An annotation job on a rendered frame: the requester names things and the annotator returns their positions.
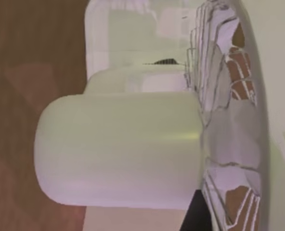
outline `brown floor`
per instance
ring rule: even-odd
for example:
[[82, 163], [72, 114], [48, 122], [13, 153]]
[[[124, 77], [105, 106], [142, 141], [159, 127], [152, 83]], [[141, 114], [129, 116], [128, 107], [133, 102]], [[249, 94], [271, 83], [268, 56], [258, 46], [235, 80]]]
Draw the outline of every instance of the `brown floor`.
[[84, 207], [40, 190], [33, 165], [39, 115], [86, 84], [87, 0], [0, 0], [0, 231], [81, 231]]

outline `white cylinder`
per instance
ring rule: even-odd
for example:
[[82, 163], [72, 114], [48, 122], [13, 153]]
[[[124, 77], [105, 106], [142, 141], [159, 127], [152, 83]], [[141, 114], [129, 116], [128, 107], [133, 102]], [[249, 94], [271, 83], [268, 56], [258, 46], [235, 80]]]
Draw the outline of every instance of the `white cylinder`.
[[62, 97], [39, 120], [36, 174], [61, 204], [186, 209], [200, 132], [189, 92]]

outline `cylinder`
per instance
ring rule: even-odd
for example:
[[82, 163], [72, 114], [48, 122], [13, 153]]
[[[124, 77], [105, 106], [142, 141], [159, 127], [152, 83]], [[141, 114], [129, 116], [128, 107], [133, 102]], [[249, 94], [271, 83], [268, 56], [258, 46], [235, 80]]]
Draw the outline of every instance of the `cylinder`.
[[186, 209], [201, 171], [197, 108], [189, 92], [54, 101], [35, 137], [40, 187], [65, 205]]

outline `white plastic object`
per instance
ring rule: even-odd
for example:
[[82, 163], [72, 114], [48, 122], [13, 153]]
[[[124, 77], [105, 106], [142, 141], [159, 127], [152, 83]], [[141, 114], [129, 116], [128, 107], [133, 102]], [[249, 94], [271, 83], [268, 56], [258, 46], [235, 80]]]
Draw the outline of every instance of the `white plastic object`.
[[62, 97], [41, 115], [36, 174], [61, 204], [186, 209], [200, 132], [190, 92]]

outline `brown background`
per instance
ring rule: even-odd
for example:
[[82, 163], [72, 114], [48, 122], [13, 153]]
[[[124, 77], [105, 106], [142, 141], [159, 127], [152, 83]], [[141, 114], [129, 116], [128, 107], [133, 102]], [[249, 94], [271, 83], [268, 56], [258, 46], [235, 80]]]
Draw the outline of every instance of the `brown background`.
[[39, 115], [86, 85], [87, 0], [0, 0], [0, 231], [81, 231], [84, 207], [40, 190], [33, 165]]

